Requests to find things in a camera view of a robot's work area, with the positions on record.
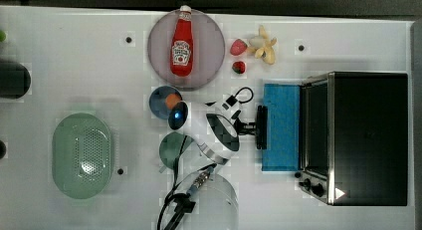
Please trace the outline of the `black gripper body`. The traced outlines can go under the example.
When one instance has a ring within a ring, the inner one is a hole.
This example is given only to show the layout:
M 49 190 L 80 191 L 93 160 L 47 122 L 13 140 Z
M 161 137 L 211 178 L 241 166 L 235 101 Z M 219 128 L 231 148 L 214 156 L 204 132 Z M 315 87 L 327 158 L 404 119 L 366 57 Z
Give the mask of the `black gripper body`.
M 239 135 L 245 135 L 247 133 L 246 124 L 241 122 L 238 118 L 234 122 L 234 128 Z

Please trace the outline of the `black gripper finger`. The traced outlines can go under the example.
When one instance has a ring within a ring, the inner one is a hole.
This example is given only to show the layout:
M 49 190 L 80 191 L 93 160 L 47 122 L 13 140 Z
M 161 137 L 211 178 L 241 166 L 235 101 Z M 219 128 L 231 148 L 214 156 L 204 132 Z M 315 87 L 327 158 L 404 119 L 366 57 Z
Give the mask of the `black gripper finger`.
M 255 122 L 248 122 L 245 124 L 246 128 L 256 128 L 257 124 Z
M 244 129 L 244 134 L 257 134 L 257 131 L 253 129 Z

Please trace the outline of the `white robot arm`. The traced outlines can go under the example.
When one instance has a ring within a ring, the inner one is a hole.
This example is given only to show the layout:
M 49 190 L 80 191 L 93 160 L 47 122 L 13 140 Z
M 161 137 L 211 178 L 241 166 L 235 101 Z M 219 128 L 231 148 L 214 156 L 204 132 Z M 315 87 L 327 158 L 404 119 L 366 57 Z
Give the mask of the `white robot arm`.
M 160 144 L 159 156 L 173 170 L 173 180 L 158 215 L 157 230 L 176 230 L 194 211 L 202 186 L 240 150 L 240 137 L 261 137 L 266 125 L 259 120 L 240 121 L 238 104 L 180 101 L 164 111 L 171 133 Z

